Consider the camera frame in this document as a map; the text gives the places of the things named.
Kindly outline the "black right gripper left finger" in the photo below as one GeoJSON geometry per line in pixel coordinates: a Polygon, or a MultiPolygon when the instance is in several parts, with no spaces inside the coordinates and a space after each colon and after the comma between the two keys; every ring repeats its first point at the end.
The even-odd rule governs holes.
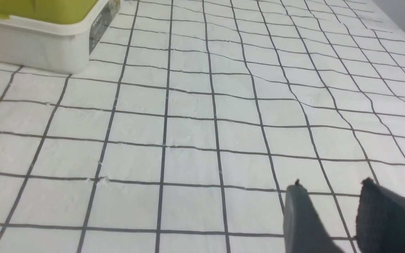
{"type": "Polygon", "coordinates": [[[342,253],[328,235],[307,190],[299,180],[286,188],[283,210],[286,253],[342,253]]]}

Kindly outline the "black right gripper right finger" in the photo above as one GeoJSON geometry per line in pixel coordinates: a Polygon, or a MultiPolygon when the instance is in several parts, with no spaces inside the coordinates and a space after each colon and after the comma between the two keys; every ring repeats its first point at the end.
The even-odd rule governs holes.
{"type": "Polygon", "coordinates": [[[405,197],[363,180],[355,238],[362,253],[405,253],[405,197]]]}

